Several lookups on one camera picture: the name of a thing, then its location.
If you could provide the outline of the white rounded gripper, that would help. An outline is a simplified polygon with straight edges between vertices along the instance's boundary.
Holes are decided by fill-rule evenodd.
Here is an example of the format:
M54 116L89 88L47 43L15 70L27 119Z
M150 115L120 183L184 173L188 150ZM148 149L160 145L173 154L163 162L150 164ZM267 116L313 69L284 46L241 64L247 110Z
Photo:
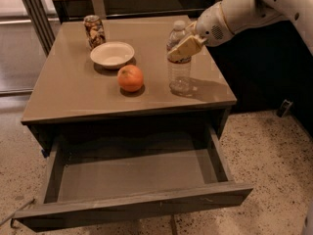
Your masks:
M216 47L234 37L234 33L227 26L221 2L206 9L197 22L185 27L185 31L191 35L184 37L168 52L167 58L171 62L188 60L202 49L204 43Z

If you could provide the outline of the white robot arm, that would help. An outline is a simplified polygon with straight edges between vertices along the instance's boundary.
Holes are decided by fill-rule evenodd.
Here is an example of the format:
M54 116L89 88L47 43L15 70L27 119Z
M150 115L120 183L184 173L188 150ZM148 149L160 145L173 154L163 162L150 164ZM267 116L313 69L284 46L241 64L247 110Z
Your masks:
M221 0L187 26L187 35L167 54L176 62L201 48L219 46L236 34L256 27L289 21L313 54L313 0Z

